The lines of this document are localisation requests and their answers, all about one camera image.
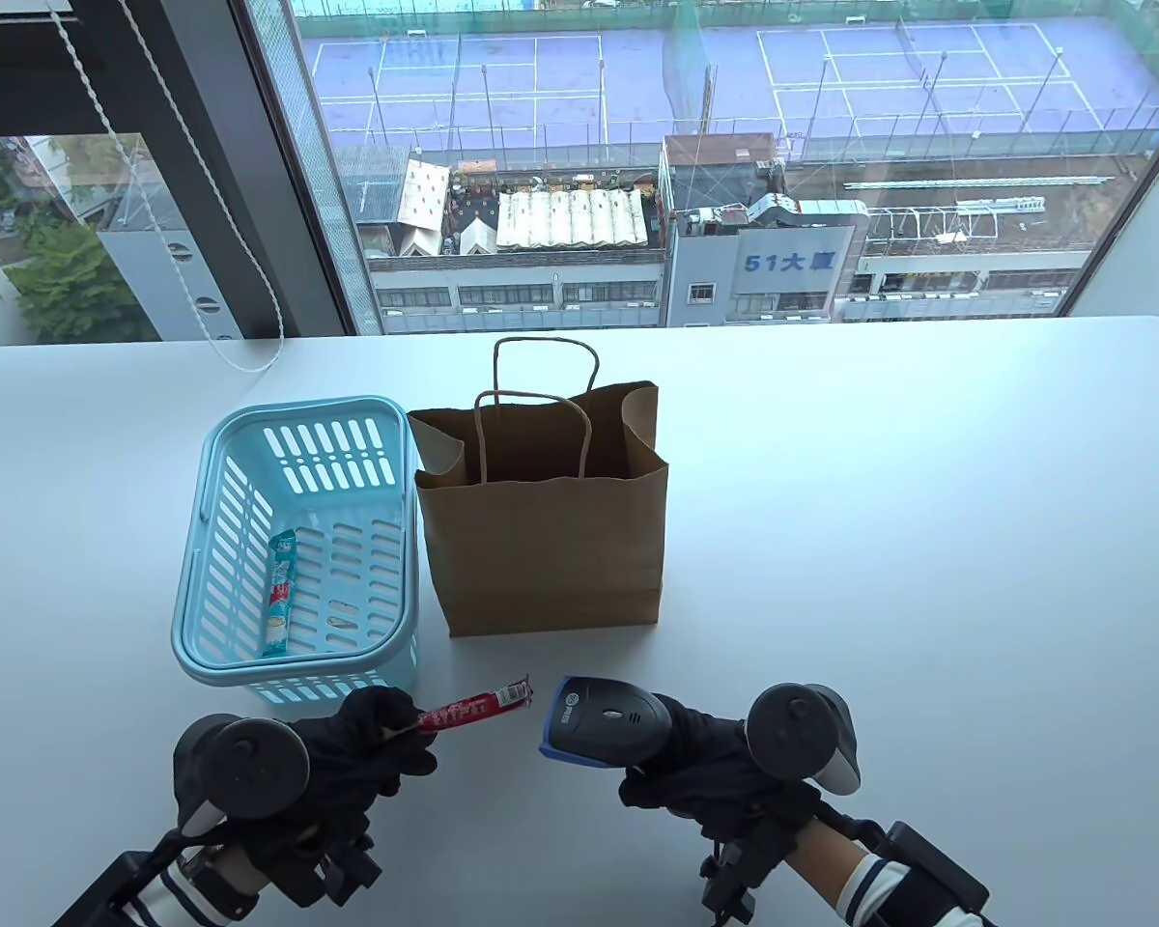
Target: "red snack stick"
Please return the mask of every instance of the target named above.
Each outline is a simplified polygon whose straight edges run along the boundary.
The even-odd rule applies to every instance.
[[[416,722],[416,730],[422,733],[436,733],[438,730],[461,728],[474,721],[504,715],[505,711],[526,708],[532,702],[532,687],[527,676],[518,683],[503,686],[495,692],[484,692],[473,698],[464,698],[459,702],[444,705],[442,708],[425,711]]]

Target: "black glove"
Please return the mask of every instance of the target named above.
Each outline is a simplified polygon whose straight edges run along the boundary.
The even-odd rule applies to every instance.
[[[290,725],[309,751],[309,786],[284,815],[314,822],[336,812],[367,811],[379,795],[399,791],[400,776],[428,776],[438,759],[427,747],[436,733],[411,728],[421,710],[403,689],[367,686],[351,692],[328,718]]]
[[[821,808],[819,791],[806,782],[783,782],[757,766],[742,724],[686,708],[655,693],[669,711],[673,732],[659,754],[627,769],[618,797],[627,808],[669,809],[694,818],[707,838],[743,838],[765,809],[802,829]]]
[[[275,817],[232,819],[217,830],[225,842],[240,844],[284,896],[314,904],[322,892],[314,870],[323,854],[372,846],[366,812],[374,798],[399,791],[400,776],[428,776],[438,768],[428,750],[437,736],[408,729],[420,716],[402,689],[369,686],[351,692],[328,718],[294,722],[290,728],[309,751],[305,793]],[[398,730],[404,732],[386,737]]]

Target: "blue court surface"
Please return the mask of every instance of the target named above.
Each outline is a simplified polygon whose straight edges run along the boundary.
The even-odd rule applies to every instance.
[[[1159,129],[1158,81],[1095,17],[720,27],[704,42],[710,131],[773,132],[795,154],[808,138]],[[647,30],[307,39],[305,56],[335,145],[479,151],[659,141],[676,131],[663,44]]]

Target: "paper bag handle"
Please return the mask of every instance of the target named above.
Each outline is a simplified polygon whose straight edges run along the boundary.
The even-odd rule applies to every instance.
[[[549,396],[548,393],[522,393],[517,389],[487,389],[486,392],[479,394],[475,402],[472,403],[472,415],[473,418],[478,421],[478,448],[479,452],[481,452],[482,483],[488,483],[490,481],[490,464],[486,460],[486,429],[483,429],[481,424],[481,401],[487,396],[493,396],[495,400],[498,399],[498,396],[553,399],[556,403],[566,403],[567,406],[570,406],[571,409],[575,409],[576,414],[580,415],[580,418],[583,419],[583,445],[580,446],[580,479],[583,480],[584,467],[589,466],[589,445],[592,443],[592,421],[589,418],[589,414],[585,414],[585,411],[571,402],[570,399]]]
[[[561,341],[566,345],[578,345],[578,348],[583,348],[584,351],[592,355],[592,375],[588,377],[588,387],[584,388],[584,392],[588,393],[591,390],[592,384],[597,382],[597,371],[600,370],[600,357],[597,357],[597,352],[591,344],[584,344],[583,341],[575,341],[574,337],[561,337],[559,335],[546,335],[545,337],[508,335],[495,341],[495,406],[498,406],[498,351],[508,341]]]

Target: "51大厦 sign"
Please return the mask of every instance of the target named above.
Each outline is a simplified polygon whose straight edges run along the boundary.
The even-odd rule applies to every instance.
[[[731,293],[828,293],[837,283],[853,229],[751,228],[738,235]]]

